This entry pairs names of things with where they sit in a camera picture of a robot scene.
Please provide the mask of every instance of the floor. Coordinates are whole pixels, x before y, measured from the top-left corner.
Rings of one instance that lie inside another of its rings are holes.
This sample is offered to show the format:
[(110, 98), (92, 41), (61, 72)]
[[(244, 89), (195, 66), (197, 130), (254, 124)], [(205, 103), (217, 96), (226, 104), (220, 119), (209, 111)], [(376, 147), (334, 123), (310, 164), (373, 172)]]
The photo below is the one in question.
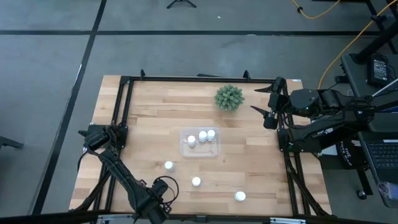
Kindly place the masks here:
[[(96, 25), (101, 0), (0, 2), (0, 135), (25, 144), (21, 150), (0, 150), (1, 217), (30, 213), (70, 95), (79, 90), (70, 122), (63, 126), (65, 140), (43, 208), (45, 213), (67, 211), (83, 141), (77, 131), (91, 121), (103, 75), (138, 75), (144, 69), (148, 76), (241, 77), (249, 70), (252, 77), (299, 78), (305, 88), (317, 88), (329, 63), (353, 39), (319, 31), (359, 31), (370, 16), (362, 3), (339, 4), (325, 17), (310, 21), (289, 0), (192, 1), (196, 9), (184, 2), (165, 9), (171, 2), (165, 0), (102, 0), (106, 4)], [(310, 15), (332, 4), (299, 2)], [(373, 4), (377, 11), (386, 5), (380, 0)], [(387, 16), (386, 24), (392, 21)], [(97, 36), (71, 31), (97, 29)], [(242, 35), (250, 30), (259, 35)], [(309, 36), (311, 31), (318, 36)], [(348, 53), (360, 51), (373, 38), (360, 38)], [(391, 51), (383, 47), (380, 52)], [(341, 75), (339, 63), (323, 87), (332, 86), (336, 75)], [(72, 92), (80, 82), (80, 89)], [(346, 93), (349, 86), (334, 89)], [(386, 223), (398, 220), (397, 210), (386, 208), (378, 195), (364, 201), (356, 197), (360, 183), (355, 171), (339, 169), (334, 158), (323, 158), (323, 164), (334, 215)]]

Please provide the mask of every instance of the wooden table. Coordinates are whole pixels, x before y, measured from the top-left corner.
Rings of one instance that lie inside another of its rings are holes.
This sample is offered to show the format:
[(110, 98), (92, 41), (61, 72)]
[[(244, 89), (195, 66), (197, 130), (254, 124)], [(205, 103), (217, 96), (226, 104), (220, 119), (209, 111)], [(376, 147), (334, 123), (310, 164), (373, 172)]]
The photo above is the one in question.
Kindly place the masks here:
[[(120, 76), (104, 76), (93, 115), (95, 124), (110, 123), (119, 80)], [(299, 80), (287, 80), (287, 83), (289, 92), (302, 88)], [(284, 159), (276, 133), (263, 128), (262, 115), (250, 108), (253, 105), (268, 109), (269, 94), (253, 91), (267, 85), (234, 83), (243, 89), (246, 100), (237, 111), (224, 112), (215, 106), (213, 97), (225, 84), (135, 81), (127, 121), (129, 134), (121, 159), (136, 179), (144, 179), (149, 184), (161, 175), (176, 178), (180, 195), (172, 204), (173, 214), (291, 216)], [(294, 119), (295, 124), (309, 122), (305, 118)], [(221, 154), (212, 158), (183, 157), (180, 130), (186, 127), (218, 127)], [(300, 155), (309, 191), (330, 213), (319, 161), (309, 153)], [(175, 163), (173, 173), (165, 171), (165, 161)], [(97, 157), (83, 158), (70, 208), (79, 206), (97, 184), (100, 169)], [(192, 186), (194, 176), (201, 178), (201, 186)], [(246, 193), (243, 202), (234, 199), (234, 193), (240, 190)], [(100, 208), (104, 207), (107, 191), (106, 186)], [(299, 211), (303, 213), (297, 186), (296, 194)], [(168, 191), (164, 199), (171, 198), (172, 193)], [(127, 193), (118, 182), (111, 210), (132, 212)]]

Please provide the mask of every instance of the keyboard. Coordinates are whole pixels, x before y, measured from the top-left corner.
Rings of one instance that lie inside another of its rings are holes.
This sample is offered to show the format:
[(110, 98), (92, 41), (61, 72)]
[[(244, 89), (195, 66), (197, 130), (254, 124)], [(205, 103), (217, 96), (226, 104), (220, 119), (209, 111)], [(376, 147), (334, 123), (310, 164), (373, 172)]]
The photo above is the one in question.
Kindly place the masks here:
[(378, 169), (398, 169), (398, 141), (367, 141), (373, 164)]

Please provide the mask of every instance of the yellow cable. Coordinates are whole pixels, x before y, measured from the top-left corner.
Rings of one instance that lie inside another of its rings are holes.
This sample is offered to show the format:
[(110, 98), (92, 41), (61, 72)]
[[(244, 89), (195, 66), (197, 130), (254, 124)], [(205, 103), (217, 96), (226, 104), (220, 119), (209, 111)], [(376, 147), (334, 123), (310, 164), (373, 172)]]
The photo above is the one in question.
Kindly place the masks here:
[[(377, 15), (378, 16), (380, 16), (388, 7), (390, 7), (390, 5), (392, 5), (392, 4), (394, 4), (396, 1), (398, 1), (398, 0), (393, 0), (392, 2), (390, 2), (390, 4), (388, 4), (386, 7), (384, 7), (384, 9), (382, 9)], [(323, 75), (322, 75), (322, 77), (321, 77), (321, 80), (319, 81), (319, 85), (318, 85), (318, 89), (320, 90), (320, 88), (321, 88), (321, 85), (322, 85), (322, 81), (323, 81), (323, 78), (325, 77), (325, 75), (326, 75), (326, 73), (328, 73), (329, 72), (329, 70), (330, 70), (330, 68), (331, 68), (331, 66), (341, 57), (341, 55), (356, 41), (356, 40), (358, 40), (358, 38), (363, 34), (363, 32), (365, 32), (365, 30), (367, 29), (367, 28), (369, 28), (369, 26), (371, 26), (372, 25), (372, 23), (373, 23), (373, 21), (371, 21), (354, 39), (353, 39), (353, 41), (351, 41), (348, 45), (347, 45), (347, 47), (345, 47), (341, 52), (340, 52), (340, 54), (338, 54), (337, 55), (337, 57), (331, 62), (331, 64), (328, 66), (328, 68), (325, 70), (325, 72), (323, 73)]]
[[(297, 4), (296, 1), (294, 1), (294, 0), (291, 0), (291, 1), (297, 6), (297, 9), (300, 8), (300, 6)], [(306, 17), (307, 19), (318, 19), (319, 17), (325, 15), (325, 14), (328, 13), (331, 9), (333, 9), (340, 1), (341, 1), (341, 0), (338, 0), (338, 1), (337, 1), (336, 3), (334, 3), (334, 5), (332, 5), (328, 10), (326, 10), (326, 11), (323, 12), (322, 14), (319, 14), (319, 15), (314, 16), (314, 17), (307, 16), (302, 10), (300, 10), (300, 12), (301, 12), (301, 14), (303, 14), (303, 16)]]

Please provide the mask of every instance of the black floor stripe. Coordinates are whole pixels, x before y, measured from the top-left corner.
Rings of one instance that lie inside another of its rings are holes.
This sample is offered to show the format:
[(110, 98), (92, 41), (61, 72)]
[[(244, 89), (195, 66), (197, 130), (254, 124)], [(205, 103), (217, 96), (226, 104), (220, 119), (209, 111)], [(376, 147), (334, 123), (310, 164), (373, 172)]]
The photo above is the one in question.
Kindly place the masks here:
[(50, 157), (49, 161), (47, 163), (47, 167), (45, 169), (45, 174), (42, 178), (42, 184), (40, 186), (39, 193), (37, 195), (32, 214), (33, 215), (38, 215), (42, 213), (42, 209), (44, 206), (45, 198), (47, 196), (47, 192), (49, 191), (52, 176), (54, 175), (55, 168), (57, 166), (58, 158), (60, 156), (61, 148), (63, 141), (65, 140), (65, 135), (67, 133), (67, 129), (69, 126), (70, 118), (72, 117), (72, 112), (75, 107), (77, 95), (80, 90), (81, 82), (83, 81), (83, 77), (86, 71), (88, 59), (90, 57), (91, 50), (94, 45), (94, 40), (95, 40), (95, 31), (98, 30), (98, 26), (100, 25), (102, 15), (104, 13), (106, 5), (106, 0), (102, 0), (101, 4), (99, 5), (98, 13), (95, 19), (95, 23), (93, 26), (93, 32), (90, 35), (90, 38), (88, 39), (87, 47), (85, 50), (85, 53), (83, 55), (83, 59), (81, 60), (81, 67), (79, 69), (76, 82), (73, 85), (71, 95), (68, 100), (67, 108), (63, 114), (63, 118), (61, 121), (61, 125), (58, 129), (58, 133), (56, 135), (56, 138), (53, 142), (53, 146), (50, 151)]
[[(96, 35), (285, 35), (285, 36), (351, 36), (360, 31), (256, 31), (256, 30), (99, 30)], [(379, 31), (362, 35), (376, 36)]]
[(0, 35), (90, 35), (91, 30), (0, 30)]
[[(0, 35), (276, 35), (276, 36), (351, 36), (360, 31), (271, 31), (271, 30), (0, 30)], [(365, 31), (362, 36), (377, 36)]]

